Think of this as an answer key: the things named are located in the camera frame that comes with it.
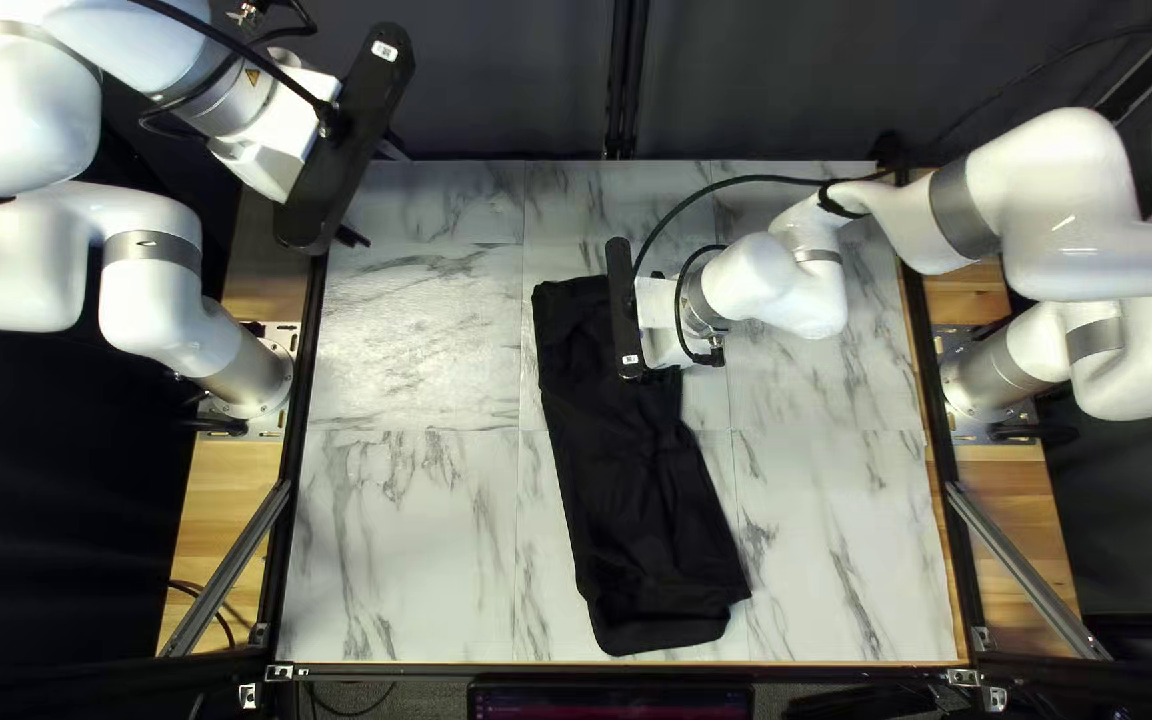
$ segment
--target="metal bracket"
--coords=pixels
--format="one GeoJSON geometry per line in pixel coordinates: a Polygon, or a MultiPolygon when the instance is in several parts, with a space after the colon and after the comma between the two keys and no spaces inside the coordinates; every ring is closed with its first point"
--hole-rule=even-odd
{"type": "Polygon", "coordinates": [[[268,623],[256,623],[252,626],[252,631],[248,632],[248,645],[250,646],[265,646],[268,641],[268,623]]]}
{"type": "MultiPolygon", "coordinates": [[[[258,325],[257,334],[262,335],[262,343],[275,354],[287,353],[291,361],[296,362],[296,351],[301,348],[301,323],[278,323],[273,320],[262,320],[257,323],[243,323],[244,325],[258,325]]],[[[248,434],[232,435],[223,432],[202,432],[199,439],[217,442],[282,442],[282,435],[287,433],[287,409],[290,395],[274,410],[270,410],[264,416],[252,417],[248,420],[248,434]]],[[[226,402],[217,397],[207,396],[198,404],[199,417],[227,417],[226,402]]]]}
{"type": "Polygon", "coordinates": [[[256,710],[256,683],[238,685],[238,707],[243,710],[256,710]]]}
{"type": "Polygon", "coordinates": [[[984,692],[984,711],[1002,712],[1007,708],[1007,691],[1003,688],[980,688],[984,692]]]}
{"type": "Polygon", "coordinates": [[[945,681],[956,688],[979,688],[980,674],[970,667],[950,667],[945,672],[945,681]]]}
{"type": "Polygon", "coordinates": [[[999,650],[999,644],[993,642],[993,632],[984,626],[971,627],[971,646],[977,652],[992,652],[999,650]]]}
{"type": "MultiPolygon", "coordinates": [[[[971,339],[971,331],[975,325],[932,325],[932,342],[935,344],[937,355],[950,355],[952,353],[963,353],[977,342],[971,339]]],[[[1034,409],[1034,401],[1025,399],[1006,409],[1007,419],[1000,425],[1030,425],[1038,420],[1038,412],[1034,409]]],[[[1034,445],[1037,439],[1030,438],[1006,438],[992,439],[990,437],[990,425],[975,417],[964,416],[963,412],[954,410],[947,402],[945,403],[945,416],[950,420],[950,434],[954,437],[954,445],[1034,445]]]]}
{"type": "Polygon", "coordinates": [[[289,680],[291,680],[290,665],[275,664],[265,666],[266,683],[286,683],[289,680]]]}

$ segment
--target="white marble surface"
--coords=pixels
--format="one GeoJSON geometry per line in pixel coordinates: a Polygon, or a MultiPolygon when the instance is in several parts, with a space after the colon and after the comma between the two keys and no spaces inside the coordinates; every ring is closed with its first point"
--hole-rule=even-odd
{"type": "MultiPolygon", "coordinates": [[[[865,162],[387,162],[332,252],[280,658],[599,661],[536,391],[530,296],[736,174],[865,162]]],[[[742,184],[669,226],[645,270],[764,228],[813,188],[742,184]]],[[[895,258],[844,233],[850,318],[760,324],[689,370],[696,431],[755,597],[725,636],[616,661],[955,659],[895,258]]]]}

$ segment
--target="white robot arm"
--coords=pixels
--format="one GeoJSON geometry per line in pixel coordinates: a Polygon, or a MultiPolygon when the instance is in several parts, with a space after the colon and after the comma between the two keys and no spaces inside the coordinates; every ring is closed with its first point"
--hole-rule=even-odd
{"type": "MultiPolygon", "coordinates": [[[[206,0],[170,6],[209,18],[206,0]]],[[[329,75],[280,59],[318,99],[341,92],[329,75]]],[[[66,182],[96,153],[101,70],[173,107],[211,138],[221,162],[275,202],[288,200],[321,135],[303,97],[159,13],[127,0],[0,0],[0,329],[70,327],[88,248],[103,248],[109,343],[194,379],[233,417],[275,411],[290,387],[289,358],[200,295],[197,217],[164,197],[66,182]]]]}
{"type": "MultiPolygon", "coordinates": [[[[836,230],[863,214],[920,273],[1001,253],[1011,287],[1043,302],[942,367],[955,409],[1002,418],[1071,379],[1091,416],[1152,417],[1152,222],[1140,219],[1117,134],[1085,108],[1040,115],[905,188],[841,182],[786,210],[766,234],[681,279],[690,348],[749,318],[806,338],[841,331],[836,230]]],[[[662,329],[674,285],[637,281],[649,364],[684,362],[662,329]]]]}
{"type": "MultiPolygon", "coordinates": [[[[206,0],[170,0],[206,21],[206,0]]],[[[321,100],[340,81],[283,53],[321,100]]],[[[0,0],[0,198],[88,168],[100,135],[100,70],[173,112],[244,183],[286,202],[319,119],[301,97],[214,40],[127,0],[0,0]]]]}

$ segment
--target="black cloth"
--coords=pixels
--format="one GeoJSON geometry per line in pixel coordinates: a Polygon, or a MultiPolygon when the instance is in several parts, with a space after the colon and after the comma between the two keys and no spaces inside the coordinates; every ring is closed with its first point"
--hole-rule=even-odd
{"type": "Polygon", "coordinates": [[[598,645],[620,655],[721,637],[749,584],[680,418],[681,371],[616,377],[605,276],[541,283],[531,303],[576,588],[598,645]]]}

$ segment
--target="cable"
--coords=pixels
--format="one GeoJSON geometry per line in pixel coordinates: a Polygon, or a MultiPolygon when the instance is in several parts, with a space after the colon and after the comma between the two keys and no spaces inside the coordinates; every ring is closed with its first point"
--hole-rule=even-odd
{"type": "Polygon", "coordinates": [[[1069,58],[1071,55],[1077,55],[1078,53],[1081,53],[1083,50],[1086,50],[1087,47],[1094,47],[1094,46],[1101,44],[1102,41],[1119,40],[1121,37],[1127,37],[1129,35],[1152,35],[1152,23],[1151,24],[1128,25],[1128,26],[1119,28],[1115,31],[1113,31],[1112,33],[1108,33],[1108,35],[1105,35],[1105,36],[1101,36],[1101,37],[1097,37],[1097,39],[1094,39],[1094,40],[1079,41],[1078,45],[1074,45],[1073,47],[1064,48],[1062,52],[1058,53],[1055,56],[1048,58],[1048,59],[1044,60],[1043,62],[1038,62],[1037,66],[1032,66],[1032,68],[1023,71],[1022,74],[1016,75],[1016,77],[1014,77],[1010,81],[1007,81],[1006,83],[1001,84],[998,90],[994,90],[988,97],[986,97],[980,103],[977,103],[972,107],[969,107],[965,113],[958,115],[956,118],[956,120],[953,121],[953,122],[950,122],[948,124],[948,127],[946,127],[945,129],[942,129],[939,132],[939,135],[937,135],[937,137],[932,138],[932,142],[930,143],[930,146],[931,147],[935,147],[940,143],[942,143],[946,139],[948,139],[954,134],[954,130],[958,129],[960,126],[963,126],[963,122],[967,122],[971,115],[979,113],[982,109],[984,109],[984,107],[987,107],[991,103],[993,103],[994,100],[998,100],[999,97],[1002,97],[1002,94],[1006,91],[1011,90],[1014,86],[1016,86],[1016,84],[1021,84],[1022,82],[1024,82],[1024,81],[1026,81],[1029,78],[1032,78],[1033,75],[1043,73],[1045,69],[1054,66],[1056,62],[1060,62],[1061,60],[1064,60],[1066,58],[1069,58]]]}
{"type": "MultiPolygon", "coordinates": [[[[196,590],[196,591],[199,591],[199,592],[202,592],[205,589],[203,585],[200,585],[198,583],[195,583],[195,582],[191,582],[191,581],[172,581],[172,582],[173,583],[182,584],[182,585],[184,585],[187,588],[191,588],[192,590],[196,590]]],[[[248,620],[247,617],[243,617],[242,613],[238,613],[237,611],[235,611],[234,606],[229,605],[229,600],[228,599],[221,600],[220,606],[223,607],[226,611],[228,611],[234,616],[234,620],[238,621],[238,624],[242,626],[243,629],[248,629],[248,630],[252,629],[252,622],[250,620],[248,620]]]]}
{"type": "Polygon", "coordinates": [[[760,174],[736,175],[733,179],[727,179],[725,181],[718,181],[715,183],[707,184],[705,188],[700,188],[696,192],[689,195],[688,198],[682,203],[673,206],[673,210],[669,210],[668,213],[666,213],[666,215],[664,215],[664,218],[661,218],[660,221],[657,222],[657,226],[654,228],[651,228],[651,233],[647,234],[647,238],[643,241],[643,248],[638,249],[638,255],[634,258],[634,274],[635,275],[638,274],[638,268],[643,266],[644,257],[649,255],[649,248],[651,248],[651,244],[655,242],[657,236],[660,235],[660,232],[664,230],[664,227],[667,223],[669,223],[669,221],[672,221],[679,213],[682,213],[682,211],[685,207],[688,207],[692,203],[696,203],[696,200],[699,200],[705,195],[714,192],[715,189],[730,188],[734,184],[742,184],[746,182],[776,182],[782,184],[806,184],[811,185],[812,188],[820,188],[821,185],[832,182],[878,180],[888,173],[895,173],[897,169],[899,168],[889,168],[885,170],[870,173],[867,175],[861,176],[859,179],[841,179],[841,180],[795,179],[795,176],[790,175],[760,175],[760,174]]]}
{"type": "Polygon", "coordinates": [[[173,423],[182,431],[195,433],[229,433],[234,437],[248,434],[248,420],[236,417],[181,417],[173,423]]]}
{"type": "Polygon", "coordinates": [[[333,713],[339,718],[362,718],[364,714],[380,707],[380,704],[382,704],[382,702],[385,702],[389,697],[389,694],[394,692],[394,688],[396,687],[397,683],[389,683],[389,687],[385,689],[385,692],[380,694],[380,699],[378,699],[373,704],[369,705],[367,707],[363,707],[362,710],[344,712],[343,710],[336,710],[335,707],[332,707],[326,702],[324,702],[323,698],[319,697],[319,694],[313,689],[313,683],[304,683],[304,689],[310,694],[310,708],[313,711],[314,718],[317,718],[317,710],[314,710],[316,707],[321,707],[323,710],[326,710],[327,712],[333,713]]]}
{"type": "MultiPolygon", "coordinates": [[[[195,599],[198,599],[198,596],[200,594],[198,593],[198,591],[195,591],[191,588],[182,584],[181,581],[168,581],[168,588],[170,588],[174,591],[180,591],[183,592],[184,594],[191,596],[195,599]]],[[[229,623],[227,623],[226,619],[223,619],[220,615],[219,611],[215,612],[215,621],[220,623],[220,629],[226,631],[226,638],[229,639],[229,650],[234,650],[236,646],[238,646],[238,644],[234,642],[234,631],[229,629],[229,623]]]]}
{"type": "Polygon", "coordinates": [[[319,31],[319,25],[313,22],[313,16],[302,6],[301,0],[285,0],[283,5],[296,13],[301,18],[301,25],[272,29],[265,35],[256,36],[256,39],[249,41],[248,45],[264,45],[265,41],[278,40],[280,37],[308,37],[319,31]]]}
{"type": "Polygon", "coordinates": [[[715,250],[727,250],[726,244],[707,244],[706,247],[696,250],[688,256],[688,258],[682,263],[682,270],[679,270],[679,282],[673,287],[673,331],[679,335],[679,344],[682,346],[682,351],[688,354],[692,363],[696,365],[717,365],[717,362],[722,357],[722,354],[718,350],[713,351],[713,355],[696,355],[688,348],[688,339],[682,335],[682,312],[680,305],[682,303],[682,286],[688,279],[688,268],[691,268],[691,264],[696,263],[696,257],[700,257],[705,252],[713,252],[715,250]]]}

